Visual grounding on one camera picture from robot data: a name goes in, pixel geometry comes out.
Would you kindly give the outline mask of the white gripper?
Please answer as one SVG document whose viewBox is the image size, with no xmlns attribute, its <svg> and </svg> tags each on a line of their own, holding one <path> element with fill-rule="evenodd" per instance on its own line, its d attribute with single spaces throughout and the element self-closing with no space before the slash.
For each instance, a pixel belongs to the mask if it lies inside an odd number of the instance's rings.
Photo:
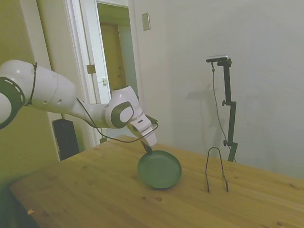
<svg viewBox="0 0 304 228">
<path fill-rule="evenodd" d="M 128 123 L 128 129 L 137 137 L 146 151 L 147 155 L 152 154 L 152 148 L 157 143 L 152 122 L 145 114 L 137 117 Z"/>
</svg>

